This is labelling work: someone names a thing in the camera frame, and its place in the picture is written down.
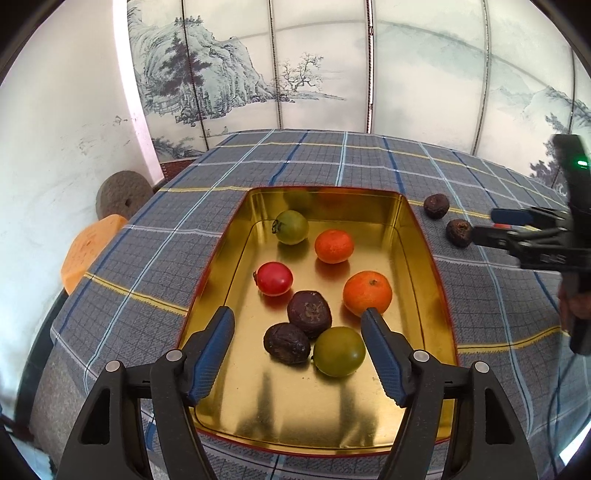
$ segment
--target tangerine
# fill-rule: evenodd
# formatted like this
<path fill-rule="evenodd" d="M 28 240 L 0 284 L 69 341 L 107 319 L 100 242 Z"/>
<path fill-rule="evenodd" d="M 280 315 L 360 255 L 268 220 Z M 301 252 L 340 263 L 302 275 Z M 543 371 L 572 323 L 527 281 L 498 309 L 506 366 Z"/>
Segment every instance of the tangerine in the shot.
<path fill-rule="evenodd" d="M 365 270 L 347 280 L 343 288 L 343 303 L 357 317 L 370 307 L 381 314 L 392 303 L 392 287 L 381 273 Z"/>
<path fill-rule="evenodd" d="M 324 263 L 336 264 L 347 260 L 355 249 L 353 239 L 347 232 L 330 229 L 316 237 L 314 250 Z"/>

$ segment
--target blue plaid pattern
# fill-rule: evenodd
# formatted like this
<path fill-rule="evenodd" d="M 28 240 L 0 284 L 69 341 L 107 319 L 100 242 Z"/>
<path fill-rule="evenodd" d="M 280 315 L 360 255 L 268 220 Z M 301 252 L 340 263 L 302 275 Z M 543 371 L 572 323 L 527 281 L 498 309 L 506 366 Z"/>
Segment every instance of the blue plaid pattern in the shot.
<path fill-rule="evenodd" d="M 560 277 L 520 270 L 503 252 L 460 250 L 421 204 L 445 193 L 449 218 L 491 225 L 495 207 L 565 209 L 545 185 L 505 167 L 435 145 L 351 132 L 248 131 L 225 138 L 161 189 L 101 253 L 52 327 L 79 389 L 88 394 L 111 359 L 127 366 L 176 346 L 193 290 L 246 190 L 267 185 L 355 186 L 403 193 L 413 205 L 439 268 L 459 360 L 495 371 L 522 423 L 540 474 L 549 458 L 542 434 L 558 370 L 570 358 L 556 310 Z M 563 384 L 558 444 L 589 415 L 591 380 L 579 358 Z M 152 457 L 161 461 L 150 402 L 142 418 Z M 302 458 L 274 455 L 202 436 L 221 478 L 376 478 L 385 455 Z M 441 474 L 438 445 L 430 477 Z"/>

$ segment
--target metal screw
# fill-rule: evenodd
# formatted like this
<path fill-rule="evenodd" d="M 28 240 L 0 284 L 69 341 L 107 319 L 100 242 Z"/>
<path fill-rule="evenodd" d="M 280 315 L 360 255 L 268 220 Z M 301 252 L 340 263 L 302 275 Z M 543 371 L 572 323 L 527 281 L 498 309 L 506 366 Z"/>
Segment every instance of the metal screw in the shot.
<path fill-rule="evenodd" d="M 169 362 L 176 362 L 183 357 L 183 353 L 181 350 L 171 350 L 166 354 L 166 360 Z"/>
<path fill-rule="evenodd" d="M 116 372 L 120 366 L 121 364 L 117 360 L 111 360 L 108 364 L 106 364 L 105 370 L 108 372 Z"/>
<path fill-rule="evenodd" d="M 417 350 L 413 353 L 413 357 L 417 362 L 426 362 L 429 360 L 429 354 L 425 350 Z"/>
<path fill-rule="evenodd" d="M 484 362 L 476 362 L 474 364 L 474 368 L 476 368 L 476 370 L 478 370 L 481 374 L 485 374 L 490 370 L 488 364 Z"/>

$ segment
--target white wall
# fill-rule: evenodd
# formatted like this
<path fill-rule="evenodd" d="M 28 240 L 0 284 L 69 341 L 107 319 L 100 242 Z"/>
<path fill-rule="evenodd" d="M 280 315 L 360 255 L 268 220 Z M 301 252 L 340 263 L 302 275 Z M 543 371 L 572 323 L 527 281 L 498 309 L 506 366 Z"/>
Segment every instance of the white wall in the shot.
<path fill-rule="evenodd" d="M 122 32 L 113 30 L 114 11 L 123 15 Z M 124 94 L 115 33 L 126 38 L 125 19 L 125 0 L 66 0 L 0 85 L 0 402 L 8 415 L 62 288 L 70 243 L 97 220 L 100 185 L 121 170 L 152 184 L 163 177 L 153 148 L 150 156 L 138 142 L 145 119 L 130 115 L 134 98 Z"/>

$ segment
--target dried plum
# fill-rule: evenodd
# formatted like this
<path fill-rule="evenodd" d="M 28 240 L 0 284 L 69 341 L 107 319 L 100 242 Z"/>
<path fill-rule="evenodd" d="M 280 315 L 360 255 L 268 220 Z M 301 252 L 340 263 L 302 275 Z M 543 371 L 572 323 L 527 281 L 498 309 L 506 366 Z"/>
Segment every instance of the dried plum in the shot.
<path fill-rule="evenodd" d="M 332 325 L 329 304 L 314 290 L 294 293 L 287 304 L 287 317 L 290 323 L 301 329 L 311 340 Z"/>
<path fill-rule="evenodd" d="M 423 202 L 423 208 L 429 218 L 439 220 L 449 210 L 449 199 L 442 193 L 430 195 Z"/>
<path fill-rule="evenodd" d="M 291 323 L 277 323 L 269 327 L 262 343 L 273 358 L 287 365 L 305 362 L 310 355 L 308 337 Z"/>
<path fill-rule="evenodd" d="M 466 248 L 472 243 L 472 225 L 462 219 L 450 220 L 445 228 L 445 236 L 458 248 Z"/>

